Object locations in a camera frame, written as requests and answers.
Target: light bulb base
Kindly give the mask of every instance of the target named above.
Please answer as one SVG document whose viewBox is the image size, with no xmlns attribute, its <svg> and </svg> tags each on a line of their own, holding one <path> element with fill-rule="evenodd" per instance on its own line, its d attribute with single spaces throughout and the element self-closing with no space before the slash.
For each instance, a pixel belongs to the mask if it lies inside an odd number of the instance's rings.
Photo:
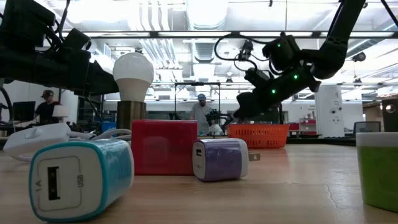
<svg viewBox="0 0 398 224">
<path fill-rule="evenodd" d="M 133 120 L 146 119 L 147 104 L 138 101 L 119 101 L 116 127 L 130 129 Z"/>
</svg>

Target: teal usb charger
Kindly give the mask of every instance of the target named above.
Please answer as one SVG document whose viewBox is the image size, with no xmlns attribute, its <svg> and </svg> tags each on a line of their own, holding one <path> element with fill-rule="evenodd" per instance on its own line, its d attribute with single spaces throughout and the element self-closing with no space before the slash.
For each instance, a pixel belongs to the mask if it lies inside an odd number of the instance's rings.
<svg viewBox="0 0 398 224">
<path fill-rule="evenodd" d="M 133 178 L 134 160 L 126 141 L 54 144 L 36 152 L 30 164 L 30 204 L 46 222 L 87 220 L 129 190 Z"/>
</svg>

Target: orange basket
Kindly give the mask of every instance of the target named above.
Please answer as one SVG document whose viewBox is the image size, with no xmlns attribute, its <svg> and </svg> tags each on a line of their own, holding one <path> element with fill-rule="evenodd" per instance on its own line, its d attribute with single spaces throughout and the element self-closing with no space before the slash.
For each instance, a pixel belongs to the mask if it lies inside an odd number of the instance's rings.
<svg viewBox="0 0 398 224">
<path fill-rule="evenodd" d="M 251 149 L 281 148 L 286 145 L 289 126 L 289 124 L 230 124 L 228 137 L 244 140 Z"/>
</svg>

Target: man in cap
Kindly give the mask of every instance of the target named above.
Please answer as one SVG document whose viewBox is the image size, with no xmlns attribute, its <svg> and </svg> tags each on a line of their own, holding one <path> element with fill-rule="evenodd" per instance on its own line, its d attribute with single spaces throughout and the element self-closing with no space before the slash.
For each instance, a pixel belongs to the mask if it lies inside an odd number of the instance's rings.
<svg viewBox="0 0 398 224">
<path fill-rule="evenodd" d="M 54 92 L 52 90 L 44 90 L 42 98 L 45 102 L 41 103 L 35 111 L 35 119 L 40 116 L 40 124 L 59 123 L 58 118 L 52 116 L 54 106 L 60 103 L 54 100 Z"/>
<path fill-rule="evenodd" d="M 206 120 L 206 114 L 212 111 L 212 108 L 206 105 L 206 96 L 204 94 L 198 95 L 198 103 L 192 106 L 191 120 L 198 121 L 198 134 L 207 135 L 209 133 L 209 124 Z"/>
</svg>

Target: green cup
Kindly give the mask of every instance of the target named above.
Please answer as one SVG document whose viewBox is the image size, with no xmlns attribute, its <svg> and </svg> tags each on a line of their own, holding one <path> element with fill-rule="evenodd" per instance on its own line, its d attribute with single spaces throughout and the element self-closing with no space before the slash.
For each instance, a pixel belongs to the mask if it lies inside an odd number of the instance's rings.
<svg viewBox="0 0 398 224">
<path fill-rule="evenodd" d="M 358 133 L 356 147 L 364 203 L 398 212 L 398 133 Z"/>
</svg>

